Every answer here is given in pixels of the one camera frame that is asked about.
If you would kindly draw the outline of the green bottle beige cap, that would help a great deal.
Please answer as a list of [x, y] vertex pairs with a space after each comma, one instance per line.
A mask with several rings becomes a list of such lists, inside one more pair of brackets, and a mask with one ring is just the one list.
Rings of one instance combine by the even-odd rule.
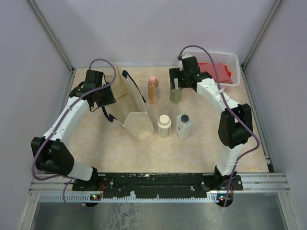
[[182, 89], [181, 88], [170, 89], [170, 95], [169, 95], [170, 102], [177, 104], [181, 101], [181, 99], [182, 99]]

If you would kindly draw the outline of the orange lotion bottle pink cap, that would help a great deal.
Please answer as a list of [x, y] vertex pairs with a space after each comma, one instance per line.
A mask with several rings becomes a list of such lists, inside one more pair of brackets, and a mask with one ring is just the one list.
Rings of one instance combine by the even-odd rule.
[[149, 78], [148, 97], [151, 104], [155, 104], [159, 100], [159, 81], [156, 76], [150, 76]]

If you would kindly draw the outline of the beige canvas tote bag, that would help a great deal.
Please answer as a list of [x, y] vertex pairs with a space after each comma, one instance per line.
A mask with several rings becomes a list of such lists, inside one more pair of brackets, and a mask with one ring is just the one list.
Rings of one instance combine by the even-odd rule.
[[109, 122], [117, 121], [135, 141], [142, 141], [154, 133], [146, 112], [146, 100], [131, 75], [116, 65], [116, 79], [111, 85], [115, 103], [102, 108]]

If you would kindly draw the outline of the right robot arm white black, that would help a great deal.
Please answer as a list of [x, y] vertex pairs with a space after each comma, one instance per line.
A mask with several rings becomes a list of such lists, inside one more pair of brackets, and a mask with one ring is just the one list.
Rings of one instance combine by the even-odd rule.
[[214, 178], [217, 188], [224, 190], [231, 184], [231, 171], [236, 159], [247, 143], [253, 130], [250, 106], [239, 104], [225, 92], [218, 89], [217, 83], [208, 72], [201, 72], [197, 59], [191, 55], [178, 57], [179, 67], [169, 69], [171, 89], [192, 88], [207, 99], [220, 115], [218, 137], [223, 144], [222, 156]]

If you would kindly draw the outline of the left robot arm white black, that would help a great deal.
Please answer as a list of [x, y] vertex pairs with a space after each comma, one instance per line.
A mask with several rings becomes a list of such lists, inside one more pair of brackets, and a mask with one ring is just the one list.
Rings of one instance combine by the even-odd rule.
[[89, 190], [100, 184], [94, 168], [77, 162], [68, 150], [68, 143], [82, 120], [94, 106], [103, 107], [115, 103], [111, 82], [106, 81], [102, 71], [87, 70], [85, 80], [79, 83], [69, 94], [67, 103], [51, 128], [42, 136], [31, 141], [33, 178], [41, 181], [35, 170], [45, 171], [52, 177], [64, 176], [83, 181]]

